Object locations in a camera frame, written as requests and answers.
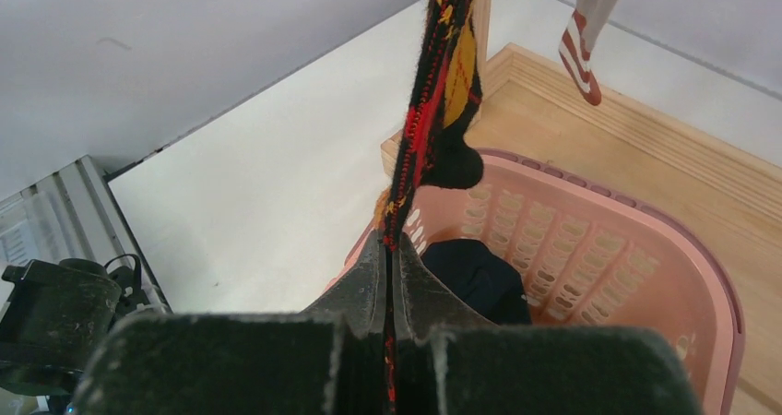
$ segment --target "hanging sock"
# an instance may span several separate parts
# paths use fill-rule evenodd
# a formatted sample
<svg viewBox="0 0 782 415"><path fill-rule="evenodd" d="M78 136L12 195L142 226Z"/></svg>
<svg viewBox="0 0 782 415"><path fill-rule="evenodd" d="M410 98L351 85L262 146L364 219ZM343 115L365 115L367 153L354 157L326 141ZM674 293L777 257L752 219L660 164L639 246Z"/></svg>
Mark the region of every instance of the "hanging sock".
<svg viewBox="0 0 782 415"><path fill-rule="evenodd" d="M394 176L374 211L391 251L419 186L469 189L483 177L483 160L464 139L483 97L473 7L474 0L429 0Z"/></svg>
<svg viewBox="0 0 782 415"><path fill-rule="evenodd" d="M589 104L602 101L590 58L609 15L619 0L575 0L575 11L560 41L560 58L575 86Z"/></svg>

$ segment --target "yellow pattern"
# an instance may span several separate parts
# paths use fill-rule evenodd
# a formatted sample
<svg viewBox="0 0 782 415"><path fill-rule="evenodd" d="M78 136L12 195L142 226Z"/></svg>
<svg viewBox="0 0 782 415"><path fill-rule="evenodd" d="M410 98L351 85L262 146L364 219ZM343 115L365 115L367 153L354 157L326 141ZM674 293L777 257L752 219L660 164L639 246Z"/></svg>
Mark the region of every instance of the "yellow pattern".
<svg viewBox="0 0 782 415"><path fill-rule="evenodd" d="M459 33L459 28L455 28L454 25L451 25L448 27L448 33L445 34L446 40L451 40L451 37L457 35Z"/></svg>
<svg viewBox="0 0 782 415"><path fill-rule="evenodd" d="M467 20L472 16L472 8L473 3L470 3ZM477 72L475 69L477 49L478 45L475 42L475 35L469 28L468 21L466 21L465 27L461 30L461 35L459 35L456 41L454 56L448 65L448 76L445 79L445 119L443 127L452 125L467 106L472 78Z"/></svg>
<svg viewBox="0 0 782 415"><path fill-rule="evenodd" d="M443 11L443 14L440 16L440 19L437 20L439 23L450 23L451 22L451 16L454 15L454 7L451 5L448 5L448 7Z"/></svg>
<svg viewBox="0 0 782 415"><path fill-rule="evenodd" d="M403 196L399 201L388 201L391 194L391 188L387 187L374 205L374 226L379 228L384 217L394 214L398 208L401 208L406 201L407 196Z"/></svg>

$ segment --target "white surface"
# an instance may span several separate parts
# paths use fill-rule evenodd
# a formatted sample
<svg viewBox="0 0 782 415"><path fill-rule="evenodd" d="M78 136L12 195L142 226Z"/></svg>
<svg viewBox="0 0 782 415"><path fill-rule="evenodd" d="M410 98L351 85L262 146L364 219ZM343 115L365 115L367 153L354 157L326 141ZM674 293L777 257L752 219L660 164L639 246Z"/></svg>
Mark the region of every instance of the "white surface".
<svg viewBox="0 0 782 415"><path fill-rule="evenodd" d="M0 199L140 160L415 1L0 0Z"/></svg>
<svg viewBox="0 0 782 415"><path fill-rule="evenodd" d="M782 0L620 0L611 19L782 93L780 14Z"/></svg>
<svg viewBox="0 0 782 415"><path fill-rule="evenodd" d="M301 310L342 268L386 186L423 3L305 67L112 182L176 312ZM557 59L571 9L493 0L489 52ZM782 163L782 103L608 27L601 82Z"/></svg>

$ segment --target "pink laundry basket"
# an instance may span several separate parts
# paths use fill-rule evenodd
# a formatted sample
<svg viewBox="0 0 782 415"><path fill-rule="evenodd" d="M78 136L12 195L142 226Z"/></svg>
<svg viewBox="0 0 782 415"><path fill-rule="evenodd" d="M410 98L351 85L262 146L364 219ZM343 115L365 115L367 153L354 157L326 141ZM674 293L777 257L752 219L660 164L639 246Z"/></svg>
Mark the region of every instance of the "pink laundry basket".
<svg viewBox="0 0 782 415"><path fill-rule="evenodd" d="M645 326L678 352L707 414L728 414L744 352L741 304L717 260L656 209L538 161L481 151L469 191L421 188L405 232L419 254L483 241L524 280L538 325ZM370 228L356 243L355 263Z"/></svg>

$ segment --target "black device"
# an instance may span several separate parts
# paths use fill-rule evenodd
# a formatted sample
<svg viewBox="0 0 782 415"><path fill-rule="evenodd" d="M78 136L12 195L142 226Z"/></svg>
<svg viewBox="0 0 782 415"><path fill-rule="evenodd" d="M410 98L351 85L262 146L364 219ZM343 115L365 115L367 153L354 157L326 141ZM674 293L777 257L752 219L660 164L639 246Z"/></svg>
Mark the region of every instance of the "black device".
<svg viewBox="0 0 782 415"><path fill-rule="evenodd" d="M107 270L130 258L132 267ZM8 266L14 283L0 319L0 387L23 396L47 396L52 413L66 413L89 357L111 327L139 306L140 260L122 255L106 265L66 259Z"/></svg>

